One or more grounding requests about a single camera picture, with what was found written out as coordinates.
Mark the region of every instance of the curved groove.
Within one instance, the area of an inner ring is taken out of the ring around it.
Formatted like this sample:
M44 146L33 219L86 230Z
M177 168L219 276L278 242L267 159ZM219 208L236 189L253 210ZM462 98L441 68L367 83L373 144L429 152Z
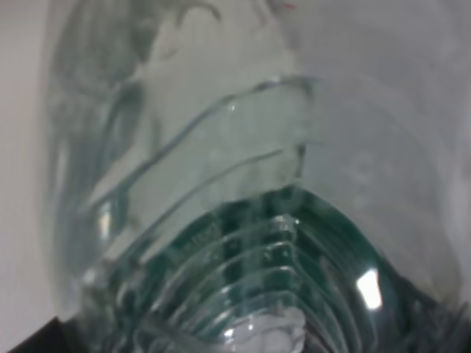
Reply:
M200 281L195 288L192 288L192 292L191 292L190 296L184 302L180 303L178 307L175 308L174 314L172 314L172 316L170 318L170 321L171 322L179 321L179 317L181 315L185 315L181 311L182 307L183 308L184 307L192 307L193 305L195 305L197 303L197 300L198 300L198 299L195 299L195 297L197 296L198 291L201 290L202 287L205 284L209 283L209 281L216 278L217 274L221 275L224 272L224 270L226 270L230 265L232 265L234 263L237 263L237 262L240 262L241 258L243 258L243 257L248 257L248 256L250 256L252 254L256 254L256 253L263 253L267 249L273 249L275 247L280 247L280 246L289 246L291 248L291 251L297 254L297 256L294 256L294 259L297 259L300 255L302 255L304 257L304 260L307 261L310 264L309 265L310 269L319 268L318 276L319 276L319 274L323 275L325 277L325 280L327 280L327 282L330 283L330 288L331 289L332 289L332 287L331 287L332 285L334 285L335 288L338 288L338 285L335 285L336 281L333 280L332 277L326 276L326 274L322 271L323 268L321 266L319 266L319 264L317 264L314 260L312 260L309 257L309 255L306 254L302 249L296 248L291 242L284 241L284 242L277 242L277 243L273 243L273 244L265 244L265 246L259 246L255 249L252 249L249 254L243 253L243 254L240 254L237 257L232 258L230 262L226 262L226 263L221 264L218 268L215 268L212 272L207 274L206 277L202 281ZM329 303L330 306L337 307L339 309L339 311L343 313L344 319L347 319L347 322L349 323L348 326L350 327L350 329L353 330L353 332L355 333L355 337L357 338L358 337L357 324L355 322L355 319L353 318L352 313L349 310L349 306L348 306L345 298L343 297L343 295L341 293L339 293L339 290L338 289L336 290L336 295L335 295L335 298L337 299L337 301L336 301L332 297L333 293L325 292L322 289L322 287L312 279L311 275L309 275L305 272L305 270L304 270L305 266L302 266L299 263L296 263L296 261L295 261L295 265L297 267L296 270L289 267L291 269L292 274L296 275L296 276L299 276L302 279L301 282L306 283L308 285L308 287L310 287L310 288L314 288L313 291L315 291L317 293L320 293L321 297L327 303ZM223 288L220 288L218 290L218 292L213 293L210 297L206 298L206 300L204 300L203 302L200 302L199 306L200 307L210 307L211 304L209 304L209 303L211 303L213 300L217 300L218 297L221 296L223 291L224 291L224 293L227 293L232 288L235 288L237 286L241 286L242 282L248 282L251 279L259 279L259 278L263 277L262 274L268 274L269 272L276 271L276 270L277 270L276 268L268 268L268 269L264 269L262 271L252 272L249 276L245 276L237 282L230 283L229 285L227 285ZM356 346L361 346L361 343L360 343L359 339L356 339Z
M152 166L159 163L163 158L167 157L171 151L182 143L187 136L189 136L203 121L211 117L218 110L229 106L234 101L238 101L245 97L251 96L254 93L264 92L271 88L276 88L280 86L289 86L289 85L298 85L300 86L307 94L312 94L312 86L317 82L314 78L308 78L303 76L283 76L275 77L266 82L262 82L256 85L249 90L246 90L242 93L231 94L225 96L218 100L215 104L207 108L203 113L196 116L172 141L160 149L154 156L152 156L148 161L144 162L142 165L137 167L126 179L119 183L119 185L110 190L108 193L103 195L100 199L96 200L90 207L90 210L95 210L99 208L101 204L105 203L108 199L116 197L117 193L126 192L134 182L139 179L144 173L146 173Z
M294 270L293 268L291 267L288 267L286 266L283 271L286 271L286 273L288 273L290 276L293 276L293 277L298 277L299 278L299 282L303 283L303 278L299 276L299 274L296 272L296 270ZM331 306L332 306L332 303L330 302L330 300L328 300L328 297L325 297L325 296L319 296L318 294L318 287L315 285L315 282L314 281L308 281L308 282L304 282L305 285L308 286L308 288L310 289L310 293L313 294L313 296L311 297L315 302L315 307L317 309L320 309L320 310L324 310L324 316L325 318L329 318L330 321L332 321L333 325L335 328L337 328L334 332L340 332L340 334L342 335L343 337L343 340L344 340L344 330L343 329L338 329L340 327L343 327L343 325L341 325L339 323L339 318L337 317L337 315L332 311L331 309ZM292 292L290 290L283 290L285 292L288 292L290 293L291 295L293 295L299 302L302 302L305 304L305 308L303 309L303 312L306 313L305 317L306 319L310 320L312 318L316 318L319 314L316 314L312 311L312 307L313 307L313 304L311 303L311 305L309 304L306 304L304 302L304 300L302 300L298 293L296 292ZM264 291L263 293L257 295L256 297L258 296L262 296L264 295L265 293L271 293L270 290L266 290ZM193 330L195 327L191 326L192 324L193 325L196 325L195 323L195 320L198 319L198 317L204 317L205 314L208 312L208 308L209 307L212 307L214 305L216 305L216 301L218 299L218 296L211 296L210 299L208 299L207 301L204 301L203 303L201 303L201 305L199 306L198 310L192 314L192 316L190 318L186 318L185 319L185 325L183 326L183 329L189 329L189 330ZM252 299L242 299L243 302L239 302L239 304L237 304L236 306L233 306L233 303L231 303L231 307L228 307L223 313L220 314L221 315L227 315L227 314L224 314L226 312L230 312L230 311L234 311L234 310L237 310L238 306L241 306L241 305L247 305L248 303L250 303L250 301ZM352 324L352 327L349 327L350 329L354 328L355 327L355 323L351 323Z
M337 320L337 317L335 316L335 314L328 307L328 305L324 305L323 309L325 309L327 311L326 315L327 315L328 319L331 321L330 324L332 326L329 326L331 328L330 331L327 331L325 329L326 323L324 321L320 321L318 319L318 315L310 308L310 305L307 304L302 298L297 296L295 293L290 292L289 290L267 291L267 292L261 293L258 296L255 296L251 299L244 300L243 302L238 303L234 307L227 308L227 310L220 313L220 315L218 317L214 318L213 322L207 323L206 326L198 328L197 331L195 332L195 334L200 336L200 337L201 336L204 337L208 333L208 331L211 329L211 327L209 327L208 325L216 326L217 321L222 321L224 318L228 318L228 317L236 317L236 315L233 312L236 311L238 309L238 307L248 305L251 302L256 302L257 300L262 300L263 296L265 296L265 297L267 297L267 296L277 297L277 294L282 294L282 293L288 294L290 297L294 297L294 299L296 299L296 306L299 307L299 308L302 308L302 311L305 313L306 322L309 323L310 325L312 325L312 327L314 327L314 329L317 332L321 333L322 339L327 341L327 344L329 345L329 347L337 347L340 350L340 352L344 352L344 353L348 352L347 344L345 343L345 337L344 337L343 330L341 329L341 325L340 325L339 321ZM333 339L330 332L338 332L340 334L340 337L339 337L340 338L340 342L339 342L340 347L338 347L338 345L334 343L335 340Z
M285 245L287 243L287 240L286 241L277 241L275 243L267 243L267 244L263 244L263 245L260 245L260 246L257 246L255 248L252 248L246 252L243 252L243 253L240 253L238 255L236 255L235 257L231 257L227 262L225 263L221 263L219 264L218 267L215 267L210 273L208 273L204 279L202 279L198 285L194 288L194 292L196 292L198 289L200 289L206 282L210 281L211 280L211 277L214 275L216 276L217 274L222 274L224 271L226 271L229 266L231 265L234 265L235 263L239 262L242 258L245 258L245 257L248 257L250 256L251 254L257 254L258 252L261 252L261 250L263 250L262 252L266 251L267 249L270 250L271 248L274 248L276 246L280 246L280 245ZM169 279L170 283L169 283L169 286L167 288L164 288L162 290L162 292L164 291L170 291L171 288L170 286L174 286L174 287L177 287L179 284L177 283L177 280L180 280L180 281L185 281L185 277L181 277L183 272L186 270L186 268L183 268L181 271L179 271L179 274L174 274L172 276L171 279ZM155 302L153 305L152 305L152 308L153 309L156 309L157 307L163 305L164 303L163 302Z
M259 224L255 224L255 227L260 227L260 228L264 228L264 227L267 227L269 224L276 224L277 226L279 225L280 221L278 221L277 219L273 218L271 220L269 220L268 222L260 222ZM242 235L244 235L246 233L246 230L245 229L240 229L240 230L237 230L229 235L226 235L224 237L221 237L219 240L217 241L214 241L212 243L208 243L206 244L205 246L203 246L201 249L199 249L197 252L195 252L194 254L192 254L184 263L180 264L180 267L179 269L177 270L177 272L175 272L174 274L172 274L171 278L169 278L167 281L166 281L166 285L165 287L162 289L162 291L168 291L170 290L170 288L172 286L177 286L177 281L180 280L184 280L185 278L182 277L183 273L186 271L187 267L190 267L192 263L200 263L201 262L201 257L204 253L208 253L212 250L214 250L215 248L217 247L223 247L224 244L226 243L229 243L230 241L233 241L235 239L238 239L238 238L241 238ZM204 281L201 281L199 284L198 284L198 287L200 285L203 285L203 282ZM160 305L160 303L154 303L152 305L152 308L156 308Z
M235 165L232 165L228 169L223 170L222 172L218 173L217 175L212 176L211 178L205 180L202 184L197 185L194 189L190 190L186 193L180 200L175 202L164 214L157 218L154 223L152 223L140 236L136 243L132 244L127 252L133 254L133 257L140 257L144 252L146 247L143 246L143 243L148 243L152 241L152 234L154 233L155 229L158 228L166 219L168 219L176 210L178 210L185 202L187 202L191 197L198 194L201 189L204 189L212 182L215 182L217 179L222 178L229 173L233 172L234 170L249 165L250 163L256 163L261 160L269 159L273 156L278 154L282 154L282 150L272 151L265 154L261 154L255 157L251 157L248 160L243 160Z

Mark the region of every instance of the clear plastic bottle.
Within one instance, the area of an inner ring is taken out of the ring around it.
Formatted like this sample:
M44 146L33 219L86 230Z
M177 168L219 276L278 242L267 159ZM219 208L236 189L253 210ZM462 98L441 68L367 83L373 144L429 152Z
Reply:
M461 47L417 44L413 5L454 39L431 1L370 2L53 1L41 210L78 352L459 352Z

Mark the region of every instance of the water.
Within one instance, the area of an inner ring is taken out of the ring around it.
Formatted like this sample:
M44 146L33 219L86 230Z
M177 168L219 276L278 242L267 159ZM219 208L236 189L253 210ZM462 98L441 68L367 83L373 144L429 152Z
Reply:
M460 320L294 186L221 204L143 260L150 246L87 273L77 323L93 352L195 352L159 321L208 352L441 352Z

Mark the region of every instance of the dark surface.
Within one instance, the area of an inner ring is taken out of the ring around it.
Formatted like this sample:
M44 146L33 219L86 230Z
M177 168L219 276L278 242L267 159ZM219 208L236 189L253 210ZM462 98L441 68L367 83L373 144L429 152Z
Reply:
M69 353L63 331L57 319L49 322L10 353Z

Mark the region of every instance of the white wall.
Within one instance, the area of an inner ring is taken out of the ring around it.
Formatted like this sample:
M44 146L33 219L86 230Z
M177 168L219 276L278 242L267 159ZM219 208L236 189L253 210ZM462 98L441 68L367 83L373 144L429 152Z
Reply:
M40 51L48 0L0 0L0 352L54 316L35 186Z

